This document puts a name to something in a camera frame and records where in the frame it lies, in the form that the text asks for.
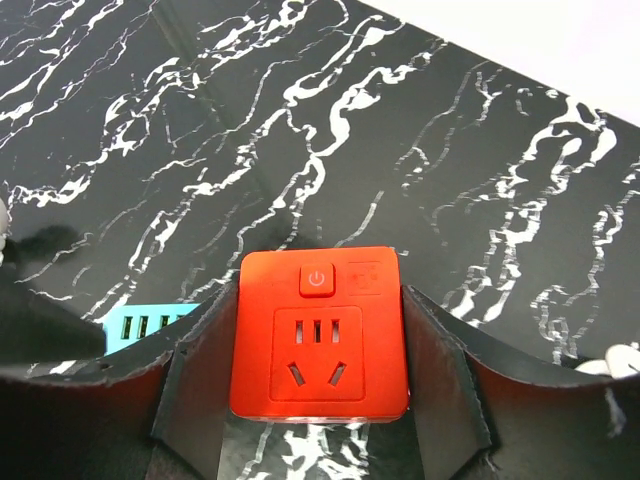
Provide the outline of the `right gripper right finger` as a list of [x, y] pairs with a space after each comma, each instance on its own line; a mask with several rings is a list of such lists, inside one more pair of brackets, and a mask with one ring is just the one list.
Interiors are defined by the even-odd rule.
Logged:
[[402, 289], [427, 479], [636, 479], [639, 378], [531, 356]]

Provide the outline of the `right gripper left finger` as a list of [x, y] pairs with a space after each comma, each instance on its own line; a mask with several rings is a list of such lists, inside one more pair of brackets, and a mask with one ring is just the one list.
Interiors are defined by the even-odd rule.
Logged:
[[214, 479], [238, 286], [73, 374], [1, 379], [4, 479]]

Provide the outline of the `teal power strip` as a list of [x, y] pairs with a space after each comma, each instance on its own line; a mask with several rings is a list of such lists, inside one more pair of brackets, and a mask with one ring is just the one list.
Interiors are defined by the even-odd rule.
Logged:
[[111, 355], [156, 333], [189, 314], [197, 303], [123, 305], [113, 308], [102, 322], [106, 355]]

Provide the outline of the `red cube socket adapter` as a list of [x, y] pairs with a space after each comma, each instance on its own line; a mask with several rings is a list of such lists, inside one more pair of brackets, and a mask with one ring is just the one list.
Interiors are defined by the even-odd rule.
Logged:
[[393, 248], [256, 251], [241, 263], [230, 409], [274, 422], [390, 422], [409, 405]]

